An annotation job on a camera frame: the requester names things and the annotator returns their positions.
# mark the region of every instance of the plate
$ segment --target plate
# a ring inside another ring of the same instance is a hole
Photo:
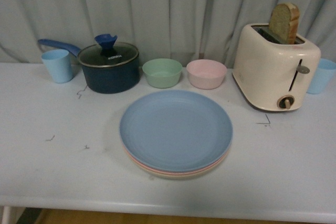
[[[159,176],[159,177],[164,177],[164,178],[190,178],[190,177],[194,177],[194,176],[199,176],[199,175],[203,175],[207,172],[209,172],[210,170],[212,170],[213,168],[215,168],[227,155],[227,152],[217,161],[213,162],[212,164],[202,168],[202,169],[198,169],[198,170],[194,170],[192,172],[187,172],[187,173],[173,173],[173,172],[163,172],[161,170],[156,170],[153,168],[150,168],[148,166],[145,166],[144,164],[140,163],[138,160],[136,160],[126,149],[125,152],[127,153],[127,155],[129,156],[129,158],[135,162],[140,168],[142,168],[143,170],[145,170],[146,172],[149,172],[153,175]]]
[[[220,159],[232,141],[232,123],[216,102],[195,92],[146,95],[125,111],[120,136],[126,150],[152,169],[188,173]]]

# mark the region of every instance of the bread slice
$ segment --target bread slice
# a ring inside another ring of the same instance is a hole
[[[278,4],[272,11],[268,25],[284,44],[294,44],[299,26],[300,11],[292,3]]]

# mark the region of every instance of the toaster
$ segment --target toaster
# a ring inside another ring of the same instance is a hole
[[[296,110],[320,58],[320,49],[298,34],[293,45],[285,45],[268,30],[268,24],[249,24],[240,34],[233,77],[252,106],[265,111]]]

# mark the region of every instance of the glass lid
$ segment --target glass lid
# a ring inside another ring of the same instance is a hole
[[[116,42],[111,48],[92,45],[78,55],[81,64],[94,68],[109,68],[126,64],[139,55],[138,49],[126,42]]]

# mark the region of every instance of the saucepan handle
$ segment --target saucepan handle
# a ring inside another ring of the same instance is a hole
[[[72,44],[59,42],[59,41],[55,41],[51,39],[39,39],[37,42],[41,45],[68,50],[70,53],[72,53],[76,57],[78,57],[78,54],[81,51],[80,48]]]

